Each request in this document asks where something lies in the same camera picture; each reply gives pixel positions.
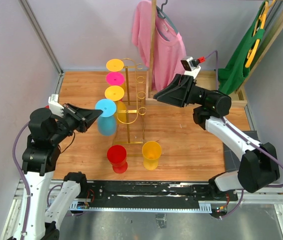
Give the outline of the blue plastic wine glass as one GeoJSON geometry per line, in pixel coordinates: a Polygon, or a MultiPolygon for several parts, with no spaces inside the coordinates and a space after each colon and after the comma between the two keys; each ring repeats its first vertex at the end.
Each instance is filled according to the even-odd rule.
{"type": "Polygon", "coordinates": [[[97,128],[100,134],[112,136],[117,129],[117,120],[115,113],[117,106],[114,101],[104,98],[99,100],[95,105],[96,110],[102,110],[102,114],[97,119],[97,128]]]}

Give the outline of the yellow wine glass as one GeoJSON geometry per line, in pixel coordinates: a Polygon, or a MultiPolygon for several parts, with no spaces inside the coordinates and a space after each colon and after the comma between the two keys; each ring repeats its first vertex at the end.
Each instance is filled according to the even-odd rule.
{"type": "Polygon", "coordinates": [[[156,141],[148,141],[142,146],[143,166],[147,170],[155,170],[159,165],[162,148],[156,141]]]}
{"type": "Polygon", "coordinates": [[[127,122],[127,114],[126,105],[122,102],[122,99],[125,95],[125,91],[121,86],[111,85],[109,86],[104,95],[107,99],[112,100],[116,104],[116,114],[115,118],[118,123],[126,123],[127,122]]]}
{"type": "Polygon", "coordinates": [[[124,66],[124,62],[118,58],[113,58],[106,63],[106,68],[110,72],[120,72],[124,66]]]}

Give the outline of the pink plastic wine glass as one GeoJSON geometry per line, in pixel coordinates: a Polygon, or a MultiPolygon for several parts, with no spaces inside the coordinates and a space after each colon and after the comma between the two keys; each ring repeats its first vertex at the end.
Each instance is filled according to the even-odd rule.
{"type": "Polygon", "coordinates": [[[121,86],[125,82],[125,77],[120,72],[110,72],[106,75],[105,79],[111,86],[121,86]]]}

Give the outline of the red plastic wine glass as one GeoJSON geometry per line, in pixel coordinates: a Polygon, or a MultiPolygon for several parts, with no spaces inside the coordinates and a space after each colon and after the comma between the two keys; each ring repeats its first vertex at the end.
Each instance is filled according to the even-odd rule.
{"type": "Polygon", "coordinates": [[[128,168],[127,151],[122,145],[113,145],[107,151],[107,159],[117,174],[124,173],[128,168]]]}

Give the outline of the yellow wine glass front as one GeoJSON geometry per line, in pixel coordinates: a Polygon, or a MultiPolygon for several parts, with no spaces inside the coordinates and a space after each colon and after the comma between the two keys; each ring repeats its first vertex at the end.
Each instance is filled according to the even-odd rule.
{"type": "Polygon", "coordinates": [[[147,170],[155,170],[159,165],[162,148],[156,141],[148,141],[142,146],[143,166],[147,170]]]}

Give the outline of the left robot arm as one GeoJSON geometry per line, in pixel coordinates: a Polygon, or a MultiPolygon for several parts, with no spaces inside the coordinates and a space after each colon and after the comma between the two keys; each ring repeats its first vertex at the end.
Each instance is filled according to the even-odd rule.
{"type": "Polygon", "coordinates": [[[103,113],[65,103],[60,114],[49,108],[34,110],[25,125],[30,134],[17,164],[24,183],[21,213],[12,240],[57,240],[60,227],[75,198],[86,197],[89,191],[86,175],[68,173],[61,190],[51,205],[47,204],[49,187],[61,154],[60,143],[76,132],[85,133],[103,113]]]}

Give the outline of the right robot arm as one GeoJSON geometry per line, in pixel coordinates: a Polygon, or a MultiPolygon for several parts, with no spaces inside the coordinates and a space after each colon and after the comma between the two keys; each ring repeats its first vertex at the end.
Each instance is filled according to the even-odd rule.
{"type": "Polygon", "coordinates": [[[255,193],[264,187],[274,187],[280,178],[276,149],[269,142],[262,144],[249,137],[226,119],[232,105],[230,96],[197,86],[193,76],[176,74],[168,87],[153,98],[180,108],[197,104],[193,121],[218,137],[239,159],[238,170],[209,179],[208,195],[213,200],[220,200],[230,190],[255,193]]]}

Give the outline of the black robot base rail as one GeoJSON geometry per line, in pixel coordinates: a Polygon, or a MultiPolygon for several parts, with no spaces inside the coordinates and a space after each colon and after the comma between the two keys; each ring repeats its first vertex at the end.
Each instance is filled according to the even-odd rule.
{"type": "Polygon", "coordinates": [[[238,200],[235,190],[213,195],[206,182],[96,180],[87,185],[87,198],[76,198],[70,211],[211,213],[238,200]]]}

